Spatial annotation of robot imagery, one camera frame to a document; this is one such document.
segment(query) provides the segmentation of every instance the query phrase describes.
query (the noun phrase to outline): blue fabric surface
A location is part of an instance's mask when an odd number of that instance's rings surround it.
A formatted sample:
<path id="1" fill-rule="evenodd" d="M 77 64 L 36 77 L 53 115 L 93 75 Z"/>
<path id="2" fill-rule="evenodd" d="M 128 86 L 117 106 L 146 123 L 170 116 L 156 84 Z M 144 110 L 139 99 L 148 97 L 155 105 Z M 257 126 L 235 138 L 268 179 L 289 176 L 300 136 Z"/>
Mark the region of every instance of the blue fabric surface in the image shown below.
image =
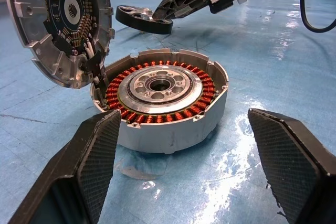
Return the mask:
<path id="1" fill-rule="evenodd" d="M 160 1 L 112 0 L 112 6 L 155 9 Z M 330 24 L 335 13 L 335 0 L 307 0 L 314 26 Z M 267 187 L 247 111 L 257 107 L 300 119 L 336 154 L 336 30 L 308 31 L 299 0 L 249 0 L 217 15 L 205 8 L 175 20 L 169 36 L 140 34 L 115 20 L 113 26 L 106 64 L 149 48 L 189 49 L 222 64 L 230 86 L 225 114 L 201 144 L 172 155 L 117 147 L 99 223 L 287 223 Z M 0 27 L 3 224 L 48 160 L 98 111 L 89 87 L 62 88 L 39 72 L 5 5 L 0 5 Z"/>

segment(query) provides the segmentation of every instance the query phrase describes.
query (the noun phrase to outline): circuit board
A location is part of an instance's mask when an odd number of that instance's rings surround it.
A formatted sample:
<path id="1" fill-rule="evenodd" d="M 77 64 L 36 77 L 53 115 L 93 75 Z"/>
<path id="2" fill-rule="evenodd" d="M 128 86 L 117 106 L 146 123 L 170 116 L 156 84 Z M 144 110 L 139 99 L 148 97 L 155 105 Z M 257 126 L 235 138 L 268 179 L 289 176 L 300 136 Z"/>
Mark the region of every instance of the circuit board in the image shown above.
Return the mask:
<path id="1" fill-rule="evenodd" d="M 45 0 L 45 4 L 48 16 L 44 25 L 54 45 L 67 56 L 85 53 L 99 23 L 96 0 Z"/>

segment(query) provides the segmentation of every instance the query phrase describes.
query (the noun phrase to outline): black cable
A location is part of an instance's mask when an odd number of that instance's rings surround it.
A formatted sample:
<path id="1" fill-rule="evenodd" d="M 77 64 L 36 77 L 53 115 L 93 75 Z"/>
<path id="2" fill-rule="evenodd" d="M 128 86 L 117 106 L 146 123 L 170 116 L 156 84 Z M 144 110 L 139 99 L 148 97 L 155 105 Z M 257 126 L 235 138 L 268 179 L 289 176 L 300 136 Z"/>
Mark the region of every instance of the black cable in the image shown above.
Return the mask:
<path id="1" fill-rule="evenodd" d="M 328 32 L 332 29 L 334 29 L 336 27 L 336 19 L 333 23 L 331 23 L 330 26 L 326 27 L 326 28 L 315 28 L 313 26 L 311 26 L 307 20 L 306 17 L 306 7 L 305 7 L 305 0 L 300 0 L 300 10 L 301 10 L 301 18 L 302 18 L 302 22 L 304 24 L 305 27 L 307 27 L 308 30 L 314 32 L 314 33 L 325 33 Z"/>

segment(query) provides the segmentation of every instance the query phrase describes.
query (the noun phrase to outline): blue tablecloth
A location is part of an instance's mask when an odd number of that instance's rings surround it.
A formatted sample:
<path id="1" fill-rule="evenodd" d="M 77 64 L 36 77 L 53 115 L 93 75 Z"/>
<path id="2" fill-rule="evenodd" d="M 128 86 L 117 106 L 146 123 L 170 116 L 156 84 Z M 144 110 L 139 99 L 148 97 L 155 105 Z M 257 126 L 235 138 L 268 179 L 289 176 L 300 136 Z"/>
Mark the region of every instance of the blue tablecloth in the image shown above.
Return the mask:
<path id="1" fill-rule="evenodd" d="M 155 9 L 161 0 L 112 0 Z M 307 0 L 309 21 L 335 19 L 335 0 Z M 149 48 L 189 49 L 219 61 L 230 84 L 225 114 L 201 144 L 172 155 L 117 147 L 104 223 L 285 224 L 278 214 L 246 118 L 251 107 L 300 119 L 336 154 L 336 30 L 314 34 L 299 0 L 249 0 L 212 15 L 174 21 L 169 36 L 140 34 L 114 21 L 106 63 Z M 89 87 L 47 80 L 0 5 L 0 223 L 7 223 L 48 160 L 78 125 L 98 113 Z"/>

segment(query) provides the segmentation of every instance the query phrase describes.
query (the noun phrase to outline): circular housing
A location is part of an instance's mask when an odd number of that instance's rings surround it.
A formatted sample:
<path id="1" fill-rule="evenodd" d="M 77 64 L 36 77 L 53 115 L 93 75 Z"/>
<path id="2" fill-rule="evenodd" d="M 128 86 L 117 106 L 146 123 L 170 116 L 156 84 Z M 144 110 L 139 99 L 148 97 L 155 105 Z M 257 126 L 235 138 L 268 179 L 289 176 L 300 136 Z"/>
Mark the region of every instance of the circular housing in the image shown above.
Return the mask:
<path id="1" fill-rule="evenodd" d="M 116 20 L 134 29 L 151 34 L 170 34 L 173 22 L 170 19 L 152 18 L 153 11 L 148 8 L 120 5 L 117 7 Z"/>
<path id="2" fill-rule="evenodd" d="M 69 88 L 93 81 L 110 39 L 110 0 L 7 0 L 13 23 L 33 62 L 50 80 Z"/>
<path id="3" fill-rule="evenodd" d="M 149 50 L 106 67 L 107 108 L 122 114 L 118 143 L 148 153 L 174 153 L 202 140 L 221 120 L 228 76 L 198 52 Z M 100 111 L 99 92 L 91 97 Z"/>

